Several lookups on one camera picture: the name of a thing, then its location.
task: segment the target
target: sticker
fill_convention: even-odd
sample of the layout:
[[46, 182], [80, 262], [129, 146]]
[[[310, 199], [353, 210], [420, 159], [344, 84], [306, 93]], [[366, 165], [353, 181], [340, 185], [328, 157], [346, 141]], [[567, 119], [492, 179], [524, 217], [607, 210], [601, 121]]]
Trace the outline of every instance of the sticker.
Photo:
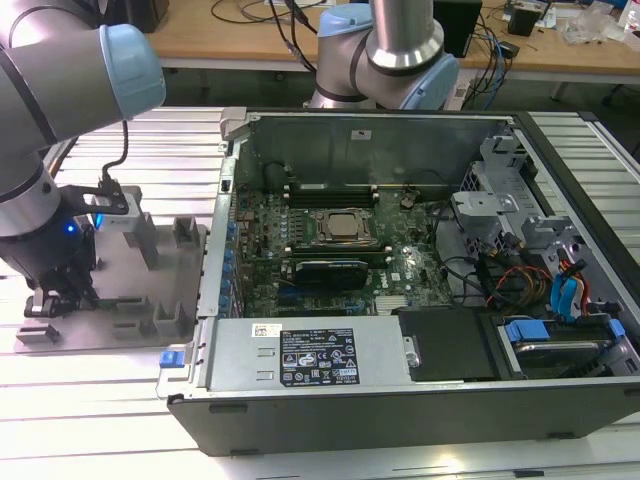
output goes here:
[[251, 327], [252, 337], [279, 337], [281, 323], [254, 323]]
[[353, 329], [278, 331], [285, 387], [360, 383]]
[[351, 140], [371, 140], [371, 130], [351, 130]]

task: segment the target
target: wooden desk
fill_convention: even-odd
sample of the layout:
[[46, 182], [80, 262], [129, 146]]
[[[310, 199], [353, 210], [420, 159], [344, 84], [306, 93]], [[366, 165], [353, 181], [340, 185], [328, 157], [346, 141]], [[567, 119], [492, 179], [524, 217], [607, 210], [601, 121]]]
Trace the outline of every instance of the wooden desk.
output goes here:
[[[601, 45], [569, 46], [555, 30], [534, 29], [531, 37], [506, 33], [506, 23], [493, 8], [504, 0], [485, 0], [482, 13], [500, 38], [520, 46], [508, 77], [523, 80], [594, 83], [640, 83], [640, 53], [613, 40]], [[303, 71], [289, 54], [276, 26], [271, 23], [236, 25], [211, 15], [214, 0], [171, 0], [167, 18], [149, 40], [162, 64], [175, 68]], [[313, 25], [323, 8], [309, 8]], [[250, 12], [267, 17], [271, 10], [255, 5]], [[224, 0], [216, 9], [222, 17], [245, 21], [235, 0]], [[289, 35], [289, 26], [284, 25]], [[310, 61], [317, 59], [317, 40], [306, 28], [297, 28], [299, 44]], [[484, 70], [489, 55], [483, 42], [474, 39], [466, 58], [460, 59], [461, 74], [456, 88], [465, 89], [478, 71]]]

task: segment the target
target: tabletop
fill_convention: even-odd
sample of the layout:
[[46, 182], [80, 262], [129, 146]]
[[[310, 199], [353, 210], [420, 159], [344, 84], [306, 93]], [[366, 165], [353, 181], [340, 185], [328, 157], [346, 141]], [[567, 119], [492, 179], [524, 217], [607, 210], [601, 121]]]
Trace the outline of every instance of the tabletop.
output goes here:
[[[255, 0], [222, 0], [215, 13], [237, 22], [246, 21], [237, 7]], [[216, 60], [293, 61], [276, 26], [272, 23], [234, 24], [211, 15], [214, 0], [172, 0], [167, 17], [149, 40], [160, 57]], [[602, 44], [567, 45], [559, 32], [534, 29], [531, 37], [509, 35], [507, 24], [501, 20], [503, 0], [485, 0], [482, 14], [500, 40], [520, 47], [513, 62], [513, 70], [544, 72], [592, 73], [608, 75], [640, 75], [640, 52], [610, 40]], [[318, 25], [324, 8], [309, 8], [311, 24]], [[271, 15], [268, 6], [249, 7], [254, 15]], [[284, 26], [289, 34], [289, 27]], [[298, 26], [301, 49], [310, 61], [317, 59], [317, 40], [306, 28]], [[474, 39], [466, 58], [460, 59], [463, 68], [484, 68], [489, 55], [480, 39]]]

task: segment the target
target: light blue joint cap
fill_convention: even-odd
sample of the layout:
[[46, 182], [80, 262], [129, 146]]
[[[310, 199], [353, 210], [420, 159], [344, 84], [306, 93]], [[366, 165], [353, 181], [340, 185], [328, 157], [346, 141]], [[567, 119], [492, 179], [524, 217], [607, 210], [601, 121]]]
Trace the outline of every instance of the light blue joint cap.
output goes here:
[[132, 25], [100, 27], [100, 43], [113, 94], [124, 119], [164, 103], [167, 89], [156, 53]]
[[373, 25], [371, 7], [365, 3], [347, 3], [329, 8], [320, 15], [318, 37], [333, 37], [357, 32]]
[[402, 105], [402, 110], [437, 110], [456, 84], [460, 65], [450, 53], [445, 53], [416, 83]]

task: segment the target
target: blue latch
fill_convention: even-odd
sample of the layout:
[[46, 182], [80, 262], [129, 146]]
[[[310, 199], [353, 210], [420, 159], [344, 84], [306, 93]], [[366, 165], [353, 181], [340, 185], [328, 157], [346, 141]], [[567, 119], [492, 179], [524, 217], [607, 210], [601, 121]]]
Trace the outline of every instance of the blue latch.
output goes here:
[[624, 337], [626, 335], [622, 323], [620, 323], [620, 320], [618, 320], [617, 318], [612, 318], [611, 320], [609, 320], [609, 328], [611, 329], [613, 336], [616, 338]]
[[505, 327], [511, 342], [549, 340], [549, 332], [542, 320], [514, 320]]
[[165, 350], [160, 356], [160, 368], [184, 367], [184, 352]]
[[556, 275], [551, 287], [551, 310], [562, 315], [567, 323], [575, 322], [571, 315], [571, 305], [573, 297], [578, 290], [578, 282], [573, 278], [566, 278], [564, 275]]

